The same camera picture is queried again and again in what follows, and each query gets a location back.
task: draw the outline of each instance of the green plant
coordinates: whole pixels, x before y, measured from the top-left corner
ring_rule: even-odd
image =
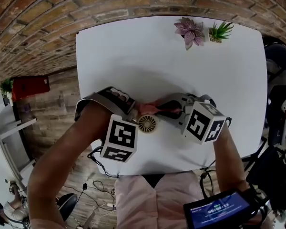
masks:
[[[228,36],[230,36],[231,34],[228,35],[228,33],[230,33],[232,31],[232,28],[234,27],[231,26],[233,23],[227,23],[226,21],[222,22],[221,25],[219,27],[217,27],[217,24],[214,25],[212,28],[210,28],[210,34],[213,37],[213,39],[215,41],[220,41],[222,39],[228,39]]]
[[[6,95],[6,93],[11,93],[13,89],[13,83],[14,80],[11,80],[10,78],[5,79],[3,82],[0,84],[0,90],[3,95]]]

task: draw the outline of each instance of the person's arm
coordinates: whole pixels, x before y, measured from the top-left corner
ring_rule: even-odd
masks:
[[[15,197],[12,202],[9,202],[9,204],[13,209],[17,209],[21,206],[21,196],[18,192],[18,186],[16,184],[13,184],[12,187],[14,190]]]
[[[231,137],[227,124],[224,125],[218,139],[214,142],[216,174],[220,191],[249,188],[245,180],[243,162]]]
[[[55,196],[78,156],[106,135],[111,114],[100,104],[89,103],[80,119],[37,162],[28,184],[30,219],[46,219],[64,226]]]

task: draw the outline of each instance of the person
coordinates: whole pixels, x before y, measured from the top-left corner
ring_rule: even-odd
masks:
[[[11,182],[10,187],[15,197],[12,202],[6,202],[4,206],[0,204],[0,225],[9,224],[12,228],[23,228],[22,223],[14,221],[23,221],[29,215],[28,203],[26,198],[20,196],[19,188],[15,182]]]
[[[37,162],[28,185],[32,229],[62,229],[55,196],[78,156],[106,137],[111,112],[91,101],[81,117]],[[249,188],[243,163],[225,124],[214,142],[220,191]],[[117,228],[187,228],[183,204],[204,199],[194,172],[153,176],[121,176],[115,183]]]

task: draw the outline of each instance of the blue screen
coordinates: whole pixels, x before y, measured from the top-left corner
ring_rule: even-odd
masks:
[[[243,209],[249,204],[238,194],[233,193],[224,198],[217,199],[207,205],[191,209],[194,228],[203,228],[213,223],[226,219]]]

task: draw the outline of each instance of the plant pot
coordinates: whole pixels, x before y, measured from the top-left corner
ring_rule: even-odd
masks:
[[[207,32],[205,33],[205,41],[206,42],[214,42],[214,43],[222,43],[222,40],[216,40],[212,37],[210,29],[211,28],[208,28]]]

